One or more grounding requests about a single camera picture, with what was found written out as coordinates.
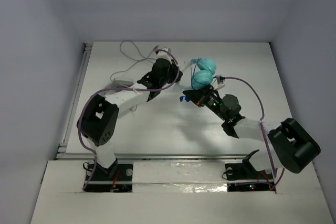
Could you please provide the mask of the teal cat-ear headphones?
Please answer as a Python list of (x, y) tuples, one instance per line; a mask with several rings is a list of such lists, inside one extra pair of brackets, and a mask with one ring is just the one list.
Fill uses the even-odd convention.
[(216, 78), (215, 73), (217, 69), (216, 63), (209, 58), (193, 58), (186, 61), (180, 68), (184, 72), (188, 67), (194, 66), (191, 71), (190, 85), (186, 86), (179, 81), (177, 85), (183, 90), (197, 90), (212, 84), (213, 79)]

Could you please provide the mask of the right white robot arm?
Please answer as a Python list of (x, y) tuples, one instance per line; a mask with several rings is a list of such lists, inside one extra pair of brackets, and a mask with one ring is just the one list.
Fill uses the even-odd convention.
[(223, 122), (223, 131), (233, 138), (261, 141), (266, 151), (254, 150), (241, 163), (227, 170), (236, 179), (253, 179), (267, 169), (284, 168), (300, 173), (320, 153), (321, 148), (310, 134), (293, 118), (280, 123), (264, 123), (242, 116), (238, 98), (227, 94), (220, 97), (217, 90), (207, 86), (185, 90), (184, 95), (198, 107), (207, 107)]

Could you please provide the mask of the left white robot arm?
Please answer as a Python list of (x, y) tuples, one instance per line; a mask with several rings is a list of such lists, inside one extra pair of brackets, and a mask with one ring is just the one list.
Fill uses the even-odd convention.
[(181, 79), (182, 73), (173, 59), (157, 58), (150, 72), (131, 87), (111, 87), (91, 96), (77, 122), (80, 141), (89, 142), (86, 149), (92, 151), (95, 160), (92, 174), (98, 169), (105, 179), (117, 173), (118, 160), (111, 147), (104, 147), (112, 138), (118, 116), (127, 110), (153, 100), (163, 87)]

